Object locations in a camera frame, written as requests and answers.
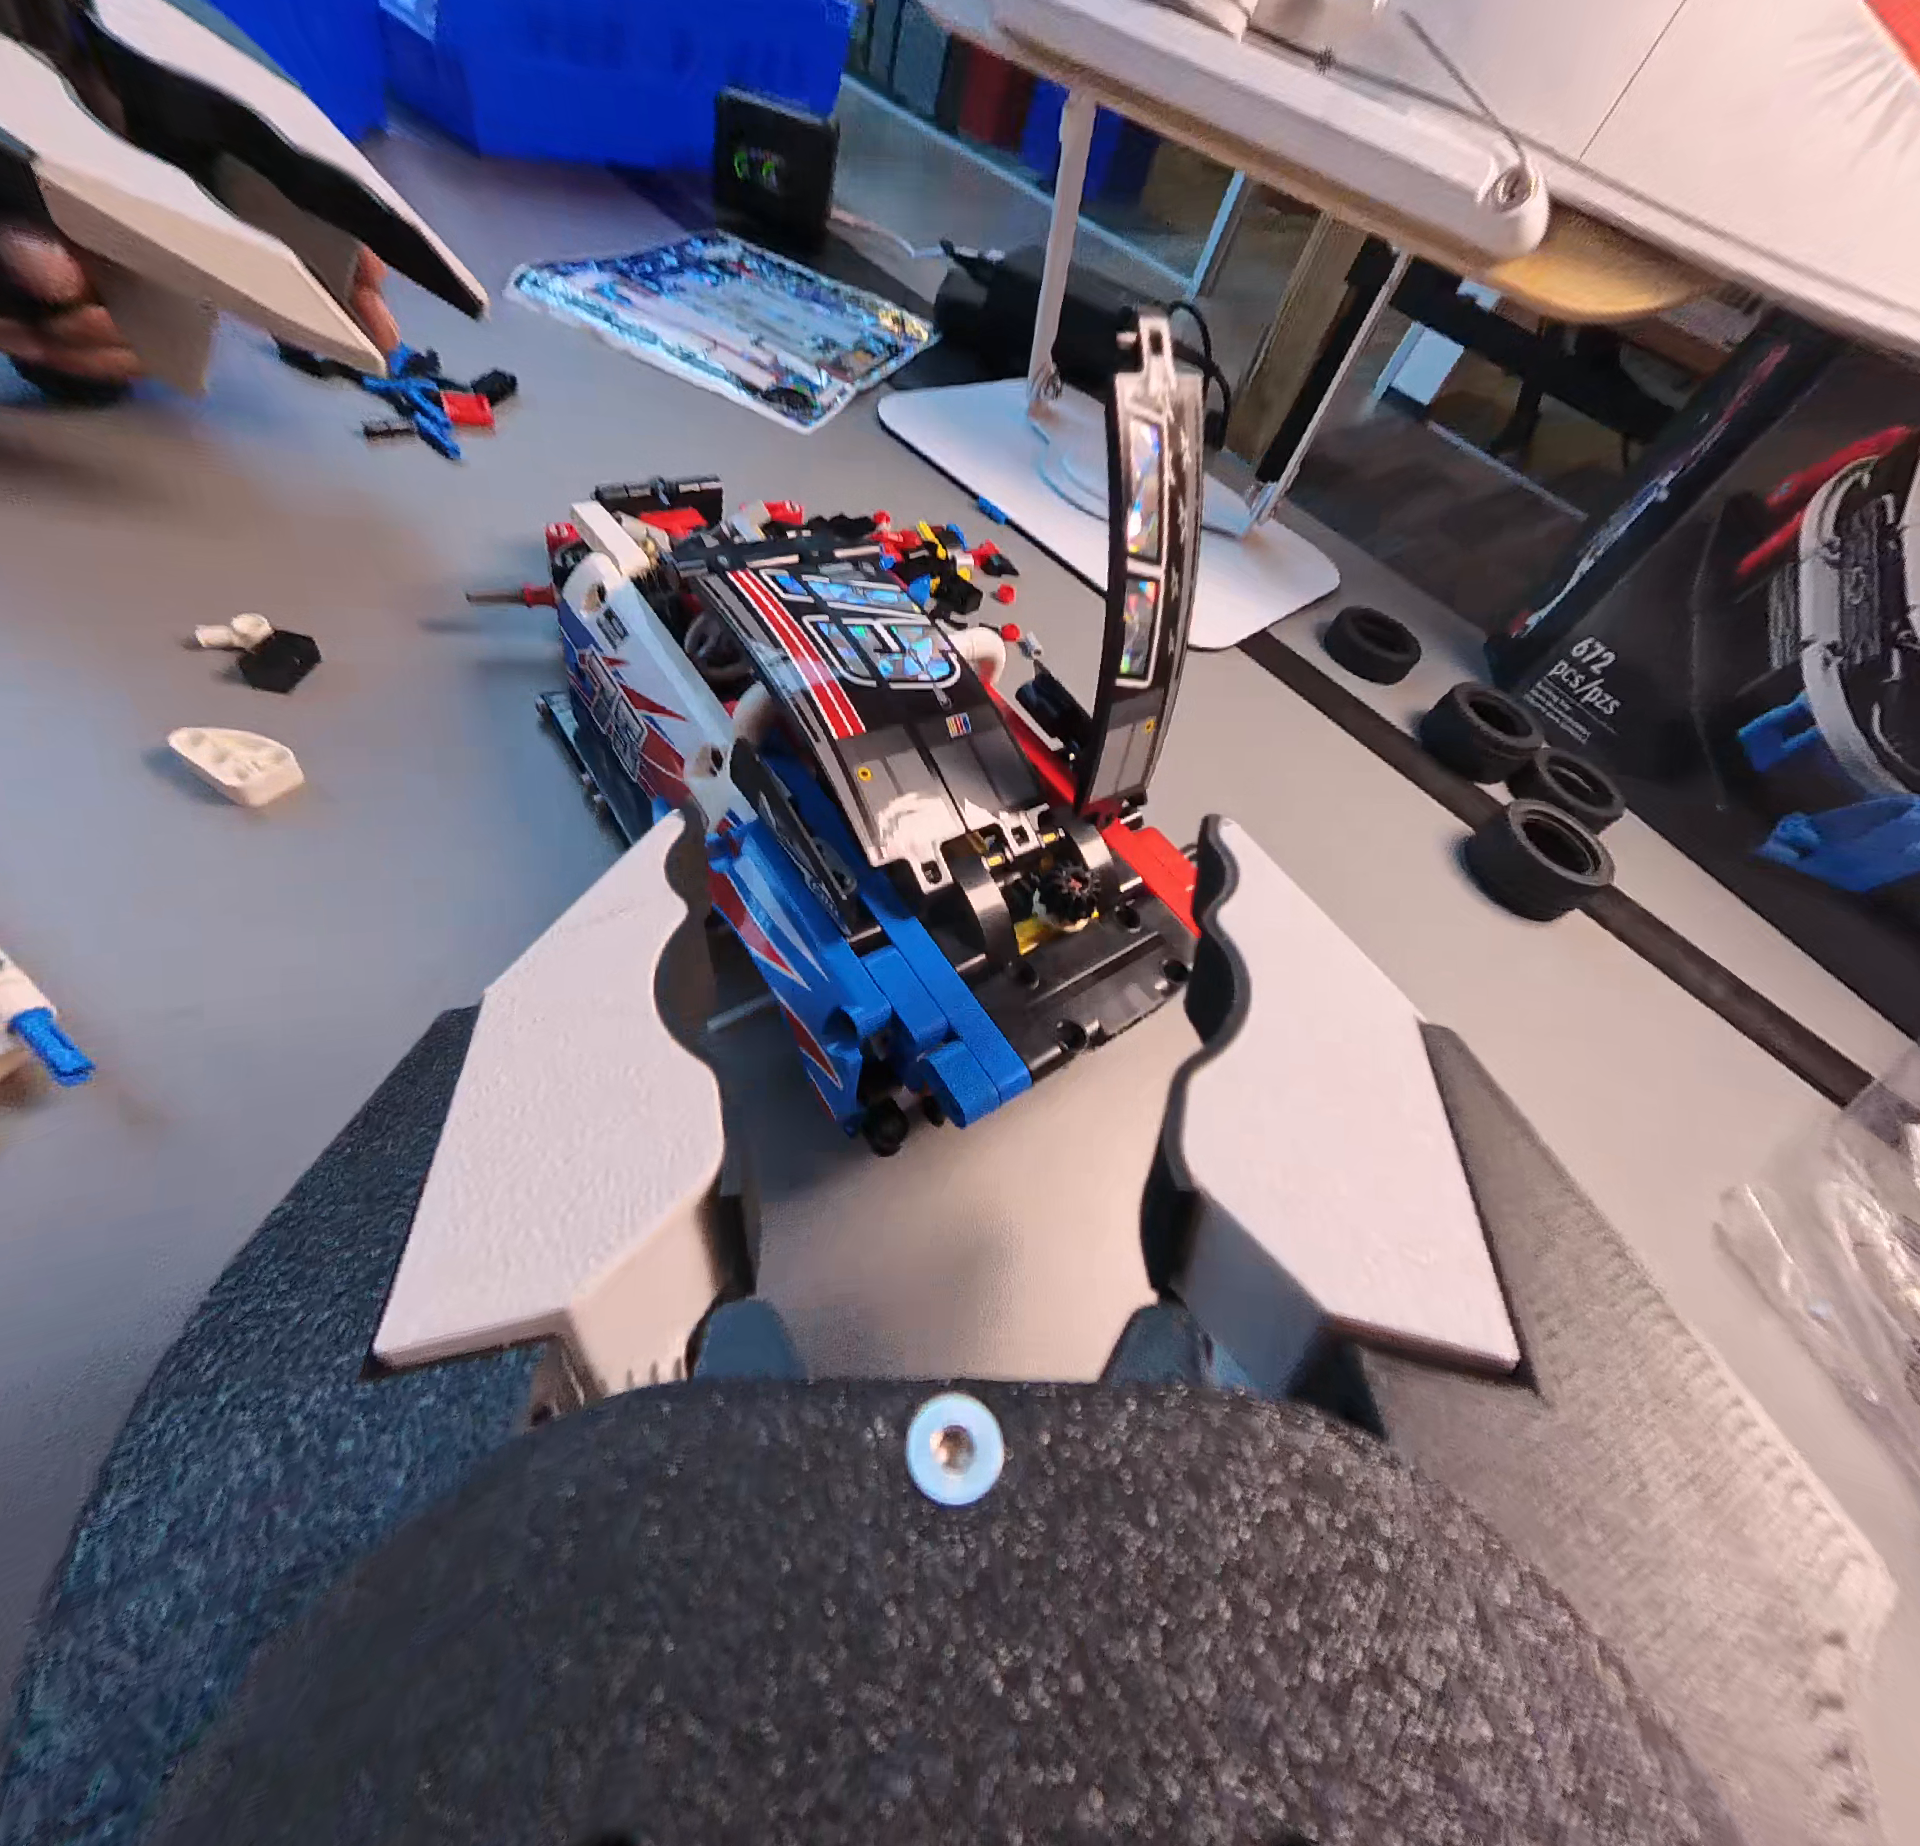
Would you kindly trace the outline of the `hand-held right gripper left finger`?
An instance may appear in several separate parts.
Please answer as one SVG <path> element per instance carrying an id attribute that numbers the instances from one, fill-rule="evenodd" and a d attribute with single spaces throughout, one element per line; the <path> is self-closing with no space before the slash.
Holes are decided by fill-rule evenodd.
<path id="1" fill-rule="evenodd" d="M 713 1228 L 723 1089 L 671 1029 L 661 966 L 703 909 L 682 812 L 509 969 L 467 1051 L 374 1334 L 391 1371 L 558 1343 L 590 1398 L 683 1378 L 730 1281 Z"/>

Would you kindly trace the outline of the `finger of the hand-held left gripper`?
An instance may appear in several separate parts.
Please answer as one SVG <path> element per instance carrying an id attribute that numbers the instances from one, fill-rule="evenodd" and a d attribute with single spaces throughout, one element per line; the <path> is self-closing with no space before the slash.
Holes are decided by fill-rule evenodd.
<path id="1" fill-rule="evenodd" d="M 489 293 L 467 266 L 323 108 L 202 0 L 4 0 L 6 38 L 45 57 L 135 147 L 203 186 L 230 153 L 433 297 L 470 320 L 487 314 Z M 4 220 L 52 232 L 15 163 L 4 163 Z"/>
<path id="2" fill-rule="evenodd" d="M 360 249 L 257 168 L 217 156 L 212 186 L 127 142 L 30 46 L 4 40 L 4 163 L 28 173 L 52 232 L 79 250 L 140 364 L 186 394 L 208 386 L 220 314 L 378 375 L 351 311 Z"/>

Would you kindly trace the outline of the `large blue plastic bin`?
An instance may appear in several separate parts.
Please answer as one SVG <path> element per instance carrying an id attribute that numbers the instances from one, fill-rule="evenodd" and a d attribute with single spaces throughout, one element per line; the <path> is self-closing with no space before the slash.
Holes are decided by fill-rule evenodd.
<path id="1" fill-rule="evenodd" d="M 851 0 L 378 0 L 389 87 L 485 156 L 699 167 L 727 90 L 829 114 Z"/>

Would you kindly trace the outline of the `white curved lego piece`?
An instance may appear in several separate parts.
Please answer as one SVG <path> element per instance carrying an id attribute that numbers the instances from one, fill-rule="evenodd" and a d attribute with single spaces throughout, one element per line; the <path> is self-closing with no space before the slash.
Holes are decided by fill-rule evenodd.
<path id="1" fill-rule="evenodd" d="M 304 786 L 300 758 L 251 728 L 172 728 L 165 743 L 203 785 L 245 808 L 266 808 Z"/>

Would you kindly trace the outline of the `lego race car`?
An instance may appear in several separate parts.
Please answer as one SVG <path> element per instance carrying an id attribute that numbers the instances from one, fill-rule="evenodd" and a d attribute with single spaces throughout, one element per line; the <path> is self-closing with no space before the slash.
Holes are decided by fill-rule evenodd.
<path id="1" fill-rule="evenodd" d="M 880 1157 L 1160 1012 L 1187 979 L 1194 858 L 1147 820 L 1187 658 L 1204 372 L 1163 312 L 1108 386 L 1096 694 L 1039 642 L 947 629 L 871 515 L 725 507 L 697 475 L 599 488 L 546 578 L 471 591 L 558 617 L 573 737 L 632 841 L 682 812 L 707 898 L 834 1124 Z"/>

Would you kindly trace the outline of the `pile of blue lego pieces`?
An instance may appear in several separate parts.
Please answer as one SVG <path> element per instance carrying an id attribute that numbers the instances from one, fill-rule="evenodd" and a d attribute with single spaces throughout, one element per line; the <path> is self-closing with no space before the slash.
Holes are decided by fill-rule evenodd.
<path id="1" fill-rule="evenodd" d="M 457 381 L 444 372 L 435 351 L 411 345 L 396 345 L 379 375 L 283 340 L 274 349 L 288 369 L 323 383 L 351 386 L 379 402 L 386 417 L 371 417 L 360 428 L 369 444 L 415 440 L 453 463 L 465 457 L 461 433 L 490 433 L 500 410 L 521 391 L 512 370 L 493 369 Z"/>

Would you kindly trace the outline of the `black lego tyre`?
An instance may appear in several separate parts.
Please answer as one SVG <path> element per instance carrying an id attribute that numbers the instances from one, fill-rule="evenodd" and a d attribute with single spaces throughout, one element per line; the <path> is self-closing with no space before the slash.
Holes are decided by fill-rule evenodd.
<path id="1" fill-rule="evenodd" d="M 1615 866 L 1594 830 L 1570 812 L 1510 799 L 1462 845 L 1483 893 L 1529 921 L 1556 921 L 1613 888 Z"/>
<path id="2" fill-rule="evenodd" d="M 1544 724 L 1483 681 L 1456 683 L 1419 718 L 1414 736 L 1446 772 L 1476 785 L 1509 782 L 1546 748 Z"/>
<path id="3" fill-rule="evenodd" d="M 1424 658 L 1424 642 L 1393 613 L 1345 607 L 1327 622 L 1321 645 L 1333 665 L 1358 681 L 1396 686 Z"/>
<path id="4" fill-rule="evenodd" d="M 1505 781 L 1510 797 L 1548 803 L 1600 834 L 1627 812 L 1615 777 L 1594 761 L 1556 746 L 1541 746 Z"/>

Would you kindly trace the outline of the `lego instruction booklet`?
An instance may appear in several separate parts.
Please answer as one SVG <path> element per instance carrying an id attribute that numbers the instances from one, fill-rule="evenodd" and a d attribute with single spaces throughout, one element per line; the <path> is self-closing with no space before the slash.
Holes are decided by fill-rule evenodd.
<path id="1" fill-rule="evenodd" d="M 526 264 L 504 295 L 804 435 L 939 342 L 913 307 L 721 228 Z"/>

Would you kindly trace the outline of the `white and red lego panel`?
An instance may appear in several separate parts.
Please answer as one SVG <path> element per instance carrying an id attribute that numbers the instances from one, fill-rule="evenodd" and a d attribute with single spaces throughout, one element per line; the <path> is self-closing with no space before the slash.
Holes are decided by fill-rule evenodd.
<path id="1" fill-rule="evenodd" d="M 37 1065 L 59 1087 L 83 1087 L 97 1065 L 17 958 L 3 951 L 3 1083 Z"/>

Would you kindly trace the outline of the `black lego set box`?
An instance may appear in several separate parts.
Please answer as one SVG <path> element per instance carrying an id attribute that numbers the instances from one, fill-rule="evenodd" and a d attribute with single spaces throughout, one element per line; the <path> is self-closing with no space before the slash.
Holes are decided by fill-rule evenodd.
<path id="1" fill-rule="evenodd" d="M 1698 859 L 1915 921 L 1915 356 L 1836 349 L 1568 622 L 1529 698 Z"/>

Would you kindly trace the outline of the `person's left hand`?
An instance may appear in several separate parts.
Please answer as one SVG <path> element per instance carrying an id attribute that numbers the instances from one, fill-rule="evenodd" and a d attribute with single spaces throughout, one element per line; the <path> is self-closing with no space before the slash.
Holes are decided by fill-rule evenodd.
<path id="1" fill-rule="evenodd" d="M 110 402 L 144 377 L 83 255 L 17 220 L 3 224 L 3 351 L 53 400 Z"/>

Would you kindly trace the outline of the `small black display device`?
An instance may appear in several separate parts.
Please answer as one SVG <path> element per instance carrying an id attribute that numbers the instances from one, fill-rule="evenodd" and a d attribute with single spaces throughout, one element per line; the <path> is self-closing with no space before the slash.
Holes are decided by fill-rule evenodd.
<path id="1" fill-rule="evenodd" d="M 834 210 L 840 120 L 729 87 L 713 100 L 712 204 L 721 224 L 781 253 L 823 249 Z"/>

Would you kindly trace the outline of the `crumpled clear plastic bag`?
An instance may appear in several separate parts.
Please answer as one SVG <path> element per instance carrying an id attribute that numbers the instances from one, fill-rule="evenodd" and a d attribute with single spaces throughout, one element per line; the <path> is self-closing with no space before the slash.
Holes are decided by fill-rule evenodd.
<path id="1" fill-rule="evenodd" d="M 1725 1252 L 1918 1482 L 1918 1047 L 1725 1191 Z"/>

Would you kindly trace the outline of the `black power adapter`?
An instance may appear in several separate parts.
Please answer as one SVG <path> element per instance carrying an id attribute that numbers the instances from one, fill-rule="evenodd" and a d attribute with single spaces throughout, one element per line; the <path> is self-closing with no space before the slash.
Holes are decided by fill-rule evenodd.
<path id="1" fill-rule="evenodd" d="M 974 380 L 1014 380 L 1028 370 L 1044 281 L 1044 243 L 1006 253 L 959 249 L 933 300 L 940 345 Z M 1115 278 L 1069 268 L 1052 366 L 1069 388 L 1102 391 L 1121 361 L 1121 337 L 1136 329 L 1147 300 Z"/>

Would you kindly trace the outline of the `white monitor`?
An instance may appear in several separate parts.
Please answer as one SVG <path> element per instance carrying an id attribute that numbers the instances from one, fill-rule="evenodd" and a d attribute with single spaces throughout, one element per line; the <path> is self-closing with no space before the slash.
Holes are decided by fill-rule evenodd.
<path id="1" fill-rule="evenodd" d="M 919 1 L 1532 312 L 1729 283 L 1915 354 L 1915 0 Z"/>

